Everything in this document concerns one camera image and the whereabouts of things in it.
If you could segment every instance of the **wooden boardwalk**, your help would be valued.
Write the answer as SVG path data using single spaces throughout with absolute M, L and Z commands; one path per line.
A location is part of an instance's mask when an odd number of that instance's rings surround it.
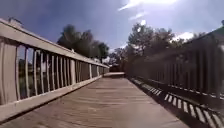
M 125 78 L 102 78 L 0 128 L 187 128 Z

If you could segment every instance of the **sky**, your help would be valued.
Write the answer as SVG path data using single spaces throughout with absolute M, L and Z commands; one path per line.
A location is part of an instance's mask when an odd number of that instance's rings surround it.
M 224 20 L 223 0 L 0 0 L 0 18 L 56 42 L 63 27 L 90 29 L 111 49 L 123 47 L 136 23 L 171 28 L 177 37 L 210 32 Z

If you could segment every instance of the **railing post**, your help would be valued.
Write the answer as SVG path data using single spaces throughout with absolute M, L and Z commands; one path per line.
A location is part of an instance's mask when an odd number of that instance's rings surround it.
M 75 71 L 76 71 L 76 69 L 75 69 L 75 60 L 71 60 L 70 61 L 71 62 L 71 70 L 70 70 L 70 72 L 71 72 L 71 85 L 74 85 L 75 83 L 76 83 L 76 79 L 75 79 Z
M 89 64 L 89 78 L 91 79 L 92 77 L 92 66 Z

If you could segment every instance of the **green tree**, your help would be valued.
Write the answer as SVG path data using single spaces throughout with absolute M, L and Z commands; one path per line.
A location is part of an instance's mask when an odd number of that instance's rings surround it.
M 57 43 L 67 49 L 74 49 L 77 51 L 80 38 L 81 33 L 78 32 L 73 25 L 67 25 L 64 27 Z
M 109 63 L 111 65 L 119 65 L 121 71 L 124 70 L 124 65 L 125 65 L 125 50 L 122 48 L 117 48 L 114 50 L 113 53 L 109 55 L 110 61 Z
M 57 43 L 70 50 L 74 49 L 83 56 L 97 58 L 101 62 L 108 56 L 109 47 L 105 43 L 94 40 L 90 30 L 81 33 L 73 25 L 67 25 L 63 29 Z
M 181 47 L 181 46 L 183 45 L 184 42 L 185 42 L 184 39 L 172 40 L 172 41 L 171 41 L 171 47 L 172 47 L 172 48 L 178 48 L 178 47 Z
M 200 37 L 202 37 L 204 35 L 206 35 L 205 32 L 194 33 L 194 36 L 190 40 L 194 40 L 194 39 L 200 38 Z
M 153 38 L 153 29 L 146 25 L 135 24 L 132 28 L 132 33 L 128 37 L 128 45 L 135 48 L 139 54 L 145 54 L 145 48 L 150 46 Z
M 170 42 L 172 41 L 173 37 L 174 34 L 172 33 L 171 29 L 156 29 L 151 40 L 151 45 L 146 47 L 147 56 L 162 52 L 170 48 Z
M 100 53 L 99 59 L 100 62 L 102 63 L 103 59 L 106 59 L 109 54 L 109 47 L 105 43 L 101 42 L 99 43 L 98 48 Z

